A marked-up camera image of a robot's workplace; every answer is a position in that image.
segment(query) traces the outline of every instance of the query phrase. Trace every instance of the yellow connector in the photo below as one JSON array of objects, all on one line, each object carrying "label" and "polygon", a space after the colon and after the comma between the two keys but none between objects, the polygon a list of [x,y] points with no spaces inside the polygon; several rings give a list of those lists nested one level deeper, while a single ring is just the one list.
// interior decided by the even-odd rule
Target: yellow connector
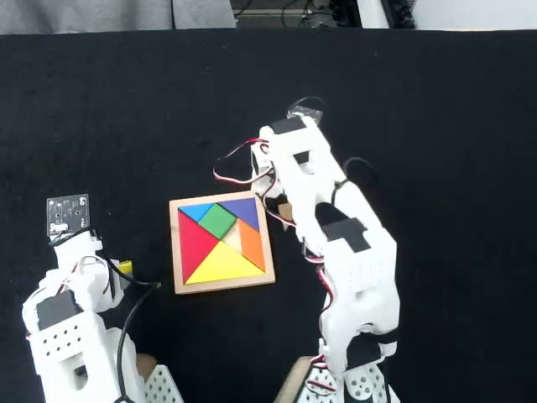
[{"label": "yellow connector", "polygon": [[117,268],[124,275],[130,275],[133,272],[133,262],[130,260],[124,260],[123,262],[119,262],[119,266]]}]

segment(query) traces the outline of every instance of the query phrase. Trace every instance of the circuit board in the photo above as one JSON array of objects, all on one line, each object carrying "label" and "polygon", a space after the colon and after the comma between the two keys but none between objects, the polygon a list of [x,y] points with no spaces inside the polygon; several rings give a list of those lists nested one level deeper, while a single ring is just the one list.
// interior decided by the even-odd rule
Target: circuit board
[{"label": "circuit board", "polygon": [[85,195],[47,199],[47,235],[74,231],[90,225],[90,198]]}]

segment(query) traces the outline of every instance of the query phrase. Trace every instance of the tangram puzzle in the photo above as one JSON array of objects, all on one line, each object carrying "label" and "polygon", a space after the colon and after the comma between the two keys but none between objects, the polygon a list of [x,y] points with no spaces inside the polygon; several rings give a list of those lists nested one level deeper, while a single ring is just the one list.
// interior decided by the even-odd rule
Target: tangram puzzle
[{"label": "tangram puzzle", "polygon": [[263,206],[251,191],[169,202],[175,293],[274,283]]}]

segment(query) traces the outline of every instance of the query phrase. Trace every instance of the blue triangle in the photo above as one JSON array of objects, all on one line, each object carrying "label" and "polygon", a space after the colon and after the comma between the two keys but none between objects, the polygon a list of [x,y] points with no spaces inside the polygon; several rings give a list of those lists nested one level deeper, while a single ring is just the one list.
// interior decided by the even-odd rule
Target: blue triangle
[{"label": "blue triangle", "polygon": [[214,203],[195,204],[194,206],[179,207],[179,209],[194,221],[199,222],[213,204]]},{"label": "blue triangle", "polygon": [[229,201],[220,201],[222,207],[228,210],[235,217],[240,218],[253,229],[259,231],[258,209],[255,199],[238,199]]}]

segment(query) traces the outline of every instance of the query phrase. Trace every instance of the purple triangle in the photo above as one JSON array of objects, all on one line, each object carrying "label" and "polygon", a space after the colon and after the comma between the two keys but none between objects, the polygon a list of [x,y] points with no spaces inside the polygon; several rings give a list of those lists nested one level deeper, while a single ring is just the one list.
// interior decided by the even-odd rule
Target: purple triangle
[{"label": "purple triangle", "polygon": [[258,209],[256,208],[254,198],[220,201],[218,204],[228,210],[235,217],[243,220],[256,231],[259,231]]}]

